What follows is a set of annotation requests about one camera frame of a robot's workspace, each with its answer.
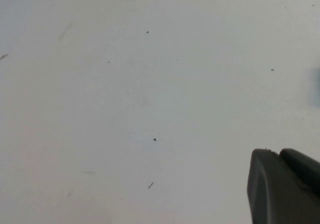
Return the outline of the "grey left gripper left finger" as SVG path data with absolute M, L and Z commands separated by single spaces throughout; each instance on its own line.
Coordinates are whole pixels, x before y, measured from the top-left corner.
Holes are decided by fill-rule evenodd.
M 247 195 L 254 224 L 318 224 L 320 195 L 267 149 L 251 154 Z

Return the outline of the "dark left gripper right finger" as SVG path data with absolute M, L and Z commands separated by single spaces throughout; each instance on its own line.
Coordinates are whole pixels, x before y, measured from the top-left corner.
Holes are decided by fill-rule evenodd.
M 313 193 L 320 194 L 320 163 L 318 161 L 295 149 L 282 149 L 279 155 Z

